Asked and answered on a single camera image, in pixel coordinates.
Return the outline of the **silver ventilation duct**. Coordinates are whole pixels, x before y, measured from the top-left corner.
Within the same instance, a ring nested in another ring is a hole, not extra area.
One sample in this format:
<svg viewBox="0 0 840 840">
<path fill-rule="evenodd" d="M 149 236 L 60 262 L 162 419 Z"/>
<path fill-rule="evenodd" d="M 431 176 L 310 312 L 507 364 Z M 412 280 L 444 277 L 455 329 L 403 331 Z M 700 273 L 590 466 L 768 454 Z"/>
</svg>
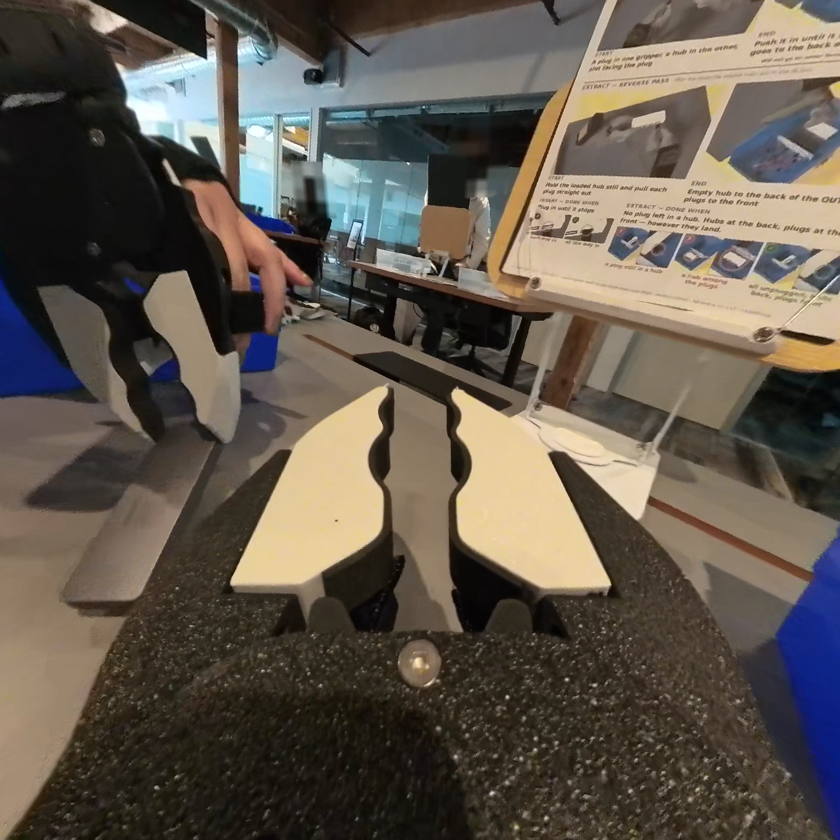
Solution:
<svg viewBox="0 0 840 840">
<path fill-rule="evenodd" d="M 258 61 L 267 62 L 277 57 L 278 39 L 264 18 L 239 1 L 190 1 L 216 22 L 234 29 L 240 38 L 252 45 Z"/>
</svg>

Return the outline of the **cardboard board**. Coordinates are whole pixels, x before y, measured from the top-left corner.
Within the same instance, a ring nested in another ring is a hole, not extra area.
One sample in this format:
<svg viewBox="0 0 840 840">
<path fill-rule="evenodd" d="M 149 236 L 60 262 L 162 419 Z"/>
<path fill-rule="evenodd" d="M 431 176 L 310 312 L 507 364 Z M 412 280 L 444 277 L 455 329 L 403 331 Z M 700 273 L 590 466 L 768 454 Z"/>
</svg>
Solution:
<svg viewBox="0 0 840 840">
<path fill-rule="evenodd" d="M 438 251 L 462 259 L 469 251 L 470 228 L 467 207 L 428 204 L 421 214 L 418 250 L 424 254 Z"/>
</svg>

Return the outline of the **wooden post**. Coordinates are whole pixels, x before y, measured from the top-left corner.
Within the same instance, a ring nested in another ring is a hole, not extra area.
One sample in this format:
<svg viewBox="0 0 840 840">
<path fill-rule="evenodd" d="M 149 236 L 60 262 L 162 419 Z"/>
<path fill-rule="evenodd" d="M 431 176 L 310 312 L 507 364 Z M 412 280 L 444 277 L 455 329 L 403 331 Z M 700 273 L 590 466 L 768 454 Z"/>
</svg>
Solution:
<svg viewBox="0 0 840 840">
<path fill-rule="evenodd" d="M 215 47 L 220 161 L 239 199 L 238 32 L 222 19 L 217 21 Z"/>
</svg>

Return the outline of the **black office chair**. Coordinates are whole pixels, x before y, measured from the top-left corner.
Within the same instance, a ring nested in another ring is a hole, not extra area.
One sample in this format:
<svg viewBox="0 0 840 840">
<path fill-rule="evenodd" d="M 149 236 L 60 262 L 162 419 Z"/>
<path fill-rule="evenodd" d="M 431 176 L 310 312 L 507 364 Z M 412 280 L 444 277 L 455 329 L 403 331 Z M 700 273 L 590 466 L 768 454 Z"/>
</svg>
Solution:
<svg viewBox="0 0 840 840">
<path fill-rule="evenodd" d="M 468 348 L 467 353 L 453 354 L 448 362 L 459 368 L 487 377 L 488 364 L 478 358 L 478 350 L 505 351 L 513 333 L 513 315 L 486 304 L 467 302 L 455 315 L 455 349 Z"/>
</svg>

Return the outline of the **brown office desk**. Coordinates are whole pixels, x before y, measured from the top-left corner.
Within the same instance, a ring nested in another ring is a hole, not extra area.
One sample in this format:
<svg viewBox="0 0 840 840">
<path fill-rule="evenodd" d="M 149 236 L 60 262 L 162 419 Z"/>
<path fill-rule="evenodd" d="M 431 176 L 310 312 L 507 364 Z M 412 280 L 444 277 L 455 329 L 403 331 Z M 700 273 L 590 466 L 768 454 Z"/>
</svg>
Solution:
<svg viewBox="0 0 840 840">
<path fill-rule="evenodd" d="M 513 315 L 513 333 L 507 349 L 507 361 L 500 375 L 500 383 L 505 386 L 515 383 L 532 324 L 550 318 L 548 311 L 514 300 L 493 286 L 489 293 L 472 291 L 446 280 L 415 276 L 357 260 L 350 262 L 350 268 L 353 276 L 358 271 L 365 274 L 368 290 L 377 291 L 385 297 L 379 326 L 383 337 L 396 340 L 395 317 L 399 301 L 420 307 L 427 322 L 422 348 L 426 354 L 433 356 L 439 354 L 446 325 L 450 322 L 455 324 L 456 312 L 467 302 L 509 311 Z"/>
</svg>

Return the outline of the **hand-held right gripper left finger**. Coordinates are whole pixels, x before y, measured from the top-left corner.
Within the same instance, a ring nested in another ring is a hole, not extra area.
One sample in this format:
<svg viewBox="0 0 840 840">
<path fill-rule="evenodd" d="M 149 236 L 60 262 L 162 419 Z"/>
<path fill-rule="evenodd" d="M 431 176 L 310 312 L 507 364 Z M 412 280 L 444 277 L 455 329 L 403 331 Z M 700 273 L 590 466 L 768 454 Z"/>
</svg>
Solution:
<svg viewBox="0 0 840 840">
<path fill-rule="evenodd" d="M 369 601 L 393 574 L 394 392 L 380 385 L 304 434 L 230 580 L 237 594 Z"/>
</svg>

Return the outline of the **blue plastic bin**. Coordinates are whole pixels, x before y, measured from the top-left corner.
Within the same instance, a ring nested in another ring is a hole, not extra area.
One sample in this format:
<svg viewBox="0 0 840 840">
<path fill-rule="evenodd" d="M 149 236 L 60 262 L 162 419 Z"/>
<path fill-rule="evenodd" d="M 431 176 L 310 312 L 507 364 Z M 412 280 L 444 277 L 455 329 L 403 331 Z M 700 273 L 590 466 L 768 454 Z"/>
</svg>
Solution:
<svg viewBox="0 0 840 840">
<path fill-rule="evenodd" d="M 817 559 L 812 579 L 776 640 L 835 838 L 839 838 L 839 536 Z"/>
<path fill-rule="evenodd" d="M 277 364 L 279 338 L 254 333 L 241 364 L 244 373 L 272 371 Z M 176 360 L 158 364 L 151 380 L 180 378 Z M 81 389 L 76 375 L 63 366 L 31 327 L 1 283 L 1 397 L 60 394 Z"/>
</svg>

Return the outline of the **clear acrylic board stand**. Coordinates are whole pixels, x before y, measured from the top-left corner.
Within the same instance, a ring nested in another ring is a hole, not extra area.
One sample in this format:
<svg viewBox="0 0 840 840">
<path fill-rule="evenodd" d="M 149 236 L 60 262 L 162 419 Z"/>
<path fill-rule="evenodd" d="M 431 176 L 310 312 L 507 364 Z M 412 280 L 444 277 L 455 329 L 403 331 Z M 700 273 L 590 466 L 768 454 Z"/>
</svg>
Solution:
<svg viewBox="0 0 840 840">
<path fill-rule="evenodd" d="M 549 319 L 547 337 L 542 342 L 540 362 L 527 405 L 512 421 L 542 451 L 549 455 L 570 456 L 573 462 L 582 467 L 584 473 L 593 478 L 627 513 L 640 520 L 658 472 L 660 445 L 675 422 L 711 352 L 700 352 L 698 360 L 686 376 L 675 404 L 656 435 L 646 443 L 638 442 L 593 423 L 587 427 L 569 425 L 569 422 L 576 423 L 578 418 L 539 401 L 550 355 L 560 333 L 560 325 L 561 315 L 558 312 L 554 313 Z"/>
</svg>

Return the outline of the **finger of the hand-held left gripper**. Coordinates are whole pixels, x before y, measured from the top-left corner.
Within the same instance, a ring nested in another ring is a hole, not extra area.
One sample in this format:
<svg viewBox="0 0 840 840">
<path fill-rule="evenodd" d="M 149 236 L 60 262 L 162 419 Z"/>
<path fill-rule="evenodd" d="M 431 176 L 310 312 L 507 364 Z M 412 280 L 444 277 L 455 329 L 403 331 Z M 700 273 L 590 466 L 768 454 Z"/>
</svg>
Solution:
<svg viewBox="0 0 840 840">
<path fill-rule="evenodd" d="M 88 296 L 67 285 L 41 287 L 38 296 L 61 352 L 89 393 L 135 433 L 160 440 L 165 421 L 135 352 L 139 336 L 130 308 L 99 290 Z"/>
<path fill-rule="evenodd" d="M 241 408 L 239 357 L 236 350 L 216 349 L 187 272 L 159 275 L 143 299 L 143 309 L 174 354 L 197 422 L 228 444 Z"/>
</svg>

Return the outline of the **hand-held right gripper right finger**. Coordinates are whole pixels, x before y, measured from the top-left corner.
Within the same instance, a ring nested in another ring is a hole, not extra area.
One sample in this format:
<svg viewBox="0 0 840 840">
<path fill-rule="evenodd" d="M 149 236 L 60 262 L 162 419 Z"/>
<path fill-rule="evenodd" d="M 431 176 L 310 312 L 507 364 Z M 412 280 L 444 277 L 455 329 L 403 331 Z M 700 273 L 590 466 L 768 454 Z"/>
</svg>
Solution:
<svg viewBox="0 0 840 840">
<path fill-rule="evenodd" d="M 464 471 L 455 536 L 530 594 L 607 595 L 612 583 L 553 465 L 512 418 L 455 388 L 452 441 Z"/>
</svg>

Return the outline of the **person's left hand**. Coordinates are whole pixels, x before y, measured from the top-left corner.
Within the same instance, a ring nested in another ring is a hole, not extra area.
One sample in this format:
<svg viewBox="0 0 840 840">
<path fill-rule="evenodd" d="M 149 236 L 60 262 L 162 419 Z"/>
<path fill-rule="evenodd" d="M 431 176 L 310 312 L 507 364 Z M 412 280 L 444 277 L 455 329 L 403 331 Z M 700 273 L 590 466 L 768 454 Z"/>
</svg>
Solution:
<svg viewBox="0 0 840 840">
<path fill-rule="evenodd" d="M 219 239 L 227 257 L 233 288 L 249 289 L 256 273 L 264 297 L 264 331 L 277 334 L 286 312 L 287 289 L 310 287 L 312 279 L 253 224 L 235 203 L 226 185 L 185 179 L 205 226 Z"/>
</svg>

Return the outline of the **wooden display board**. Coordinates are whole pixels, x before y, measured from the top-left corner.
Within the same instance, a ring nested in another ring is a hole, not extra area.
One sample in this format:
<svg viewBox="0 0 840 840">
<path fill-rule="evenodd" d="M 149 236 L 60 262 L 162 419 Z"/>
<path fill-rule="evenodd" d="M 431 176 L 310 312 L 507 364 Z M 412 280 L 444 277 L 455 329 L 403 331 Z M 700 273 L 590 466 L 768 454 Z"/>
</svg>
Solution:
<svg viewBox="0 0 840 840">
<path fill-rule="evenodd" d="M 531 294 L 533 278 L 527 276 L 523 269 L 515 269 L 512 273 L 505 271 L 506 259 L 518 248 L 519 235 L 526 220 L 532 194 L 572 87 L 572 83 L 568 83 L 553 94 L 534 130 L 490 245 L 488 270 L 494 286 L 512 302 L 524 305 L 526 309 L 533 308 L 548 313 L 550 316 L 569 314 L 586 321 L 653 334 L 663 339 L 719 351 L 789 371 L 838 371 L 837 341 L 819 344 L 790 335 L 784 336 L 781 331 L 770 339 L 757 341 L 744 331 L 727 332 L 720 324 L 711 327 L 686 324 L 667 318 L 663 312 L 656 313 L 653 308 L 636 311 L 621 306 L 620 301 L 613 299 L 593 301 L 567 293 L 550 293 L 548 300 L 543 300 Z"/>
</svg>

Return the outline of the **white instruction sheet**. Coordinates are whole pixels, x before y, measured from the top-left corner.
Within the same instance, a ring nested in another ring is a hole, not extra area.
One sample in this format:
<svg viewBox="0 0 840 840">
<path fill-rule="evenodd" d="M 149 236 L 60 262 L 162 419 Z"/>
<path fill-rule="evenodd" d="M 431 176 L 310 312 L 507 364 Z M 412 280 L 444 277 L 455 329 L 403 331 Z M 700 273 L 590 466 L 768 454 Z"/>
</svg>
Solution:
<svg viewBox="0 0 840 840">
<path fill-rule="evenodd" d="M 838 2 L 604 2 L 504 270 L 748 354 L 838 341 Z"/>
</svg>

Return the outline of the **small blue bin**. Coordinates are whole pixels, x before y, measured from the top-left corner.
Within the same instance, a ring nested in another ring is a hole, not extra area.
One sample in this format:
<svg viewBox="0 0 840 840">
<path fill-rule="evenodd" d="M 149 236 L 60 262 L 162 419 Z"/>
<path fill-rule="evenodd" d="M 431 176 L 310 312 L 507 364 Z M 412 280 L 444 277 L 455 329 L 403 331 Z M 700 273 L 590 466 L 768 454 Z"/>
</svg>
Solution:
<svg viewBox="0 0 840 840">
<path fill-rule="evenodd" d="M 275 240 L 293 240 L 299 238 L 297 230 L 283 219 L 277 219 L 257 213 L 246 213 L 247 219 Z"/>
</svg>

